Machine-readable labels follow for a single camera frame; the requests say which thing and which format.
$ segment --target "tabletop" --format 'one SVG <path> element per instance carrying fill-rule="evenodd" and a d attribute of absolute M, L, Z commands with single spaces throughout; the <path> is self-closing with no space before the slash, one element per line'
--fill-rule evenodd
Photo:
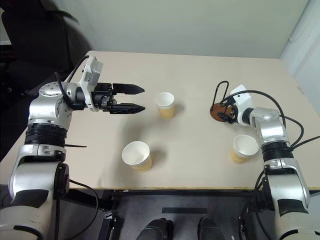
<path fill-rule="evenodd" d="M 250 126 L 215 121 L 209 113 L 216 86 L 229 81 L 228 92 L 243 84 L 274 97 L 284 114 L 304 125 L 302 140 L 320 135 L 320 118 L 297 87 L 280 59 L 213 57 L 173 54 L 90 51 L 103 63 L 101 83 L 135 84 L 138 95 L 118 94 L 118 103 L 135 103 L 146 109 L 137 114 L 74 111 L 66 144 L 65 163 L 70 178 L 96 189 L 253 189 L 263 169 L 262 153 L 243 164 L 230 160 L 233 139 L 240 134 L 257 138 Z M 80 67 L 72 82 L 81 78 Z M 175 115 L 162 119 L 154 101 L 156 94 L 175 96 Z M 218 93 L 221 100 L 223 90 Z M 251 94 L 256 107 L 276 106 L 264 96 Z M 293 143 L 300 128 L 287 121 Z M 8 180 L 25 132 L 0 164 L 0 183 Z M 132 141 L 149 145 L 153 160 L 147 172 L 137 171 L 121 158 Z M 310 189 L 320 189 L 320 143 L 313 141 L 293 152 Z"/>

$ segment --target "dark floor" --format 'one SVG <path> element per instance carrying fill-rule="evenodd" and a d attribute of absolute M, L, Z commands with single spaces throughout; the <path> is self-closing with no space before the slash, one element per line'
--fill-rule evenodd
<path fill-rule="evenodd" d="M 6 186 L 1 186 L 1 199 L 6 194 Z M 4 205 L 10 202 L 6 196 Z M 238 217 L 246 202 L 244 197 L 169 196 L 140 195 L 122 196 L 115 211 L 122 222 L 119 237 L 113 240 L 135 240 L 139 232 L 152 220 L 166 218 L 174 224 L 173 240 L 197 240 L 197 225 L 202 217 L 212 218 L 220 227 L 226 240 L 238 240 Z M 207 214 L 162 213 L 163 208 L 202 208 Z M 90 220 L 95 209 L 61 201 L 59 239 L 66 239 L 80 231 Z M 99 211 L 93 225 L 76 240 L 96 240 L 100 232 L 105 212 Z M 264 214 L 262 220 L 272 226 L 273 214 Z M 54 238 L 55 209 L 52 210 L 51 226 L 47 240 Z M 266 239 L 259 232 L 257 239 Z"/>

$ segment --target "robotic arm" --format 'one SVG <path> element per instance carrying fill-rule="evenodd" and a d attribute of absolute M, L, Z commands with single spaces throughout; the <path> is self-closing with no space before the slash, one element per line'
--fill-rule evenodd
<path fill-rule="evenodd" d="M 69 190 L 65 138 L 72 112 L 89 108 L 110 114 L 135 114 L 145 107 L 117 104 L 117 94 L 144 90 L 133 84 L 98 83 L 103 64 L 90 56 L 79 83 L 55 82 L 42 86 L 29 108 L 24 145 L 9 180 L 12 202 L 0 211 L 0 239 L 43 240 L 50 224 L 53 201 Z"/>
<path fill-rule="evenodd" d="M 276 239 L 319 239 L 320 229 L 316 229 L 308 212 L 309 190 L 292 154 L 280 114 L 274 109 L 253 107 L 249 93 L 237 94 L 245 90 L 243 85 L 232 90 L 233 97 L 227 97 L 223 104 L 212 105 L 211 115 L 221 122 L 256 129 L 264 161 L 263 193 L 267 206 L 275 211 Z"/>

